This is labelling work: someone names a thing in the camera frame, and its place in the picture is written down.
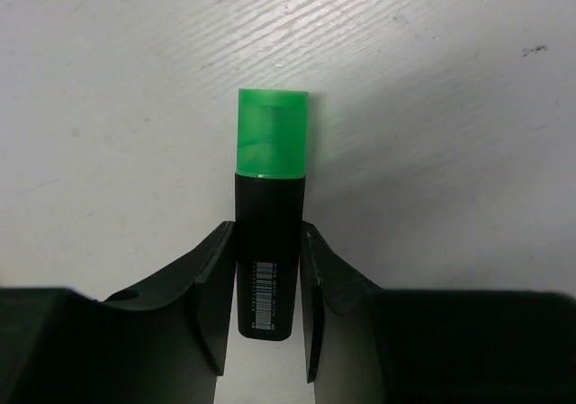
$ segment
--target marker cap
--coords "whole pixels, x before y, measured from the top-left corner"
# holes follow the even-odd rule
[[[308,93],[240,89],[236,173],[266,179],[306,176]]]

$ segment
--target white table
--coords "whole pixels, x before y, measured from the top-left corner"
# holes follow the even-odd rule
[[[0,0],[0,283],[102,298],[233,218],[239,87],[309,90],[306,216],[390,287],[576,292],[576,0]],[[219,403],[312,403],[302,316]]]

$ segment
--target green highlighter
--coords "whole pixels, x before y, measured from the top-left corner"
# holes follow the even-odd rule
[[[308,93],[240,89],[236,167],[238,330],[292,333],[306,181]]]

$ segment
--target black marker body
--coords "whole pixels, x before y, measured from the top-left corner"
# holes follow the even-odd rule
[[[236,175],[238,330],[280,341],[292,333],[305,178]]]

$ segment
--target barcode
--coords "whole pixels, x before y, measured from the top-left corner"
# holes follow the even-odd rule
[[[273,322],[275,305],[275,270],[274,264],[266,262],[255,262],[256,274],[253,276],[253,311],[255,329],[274,330]]]

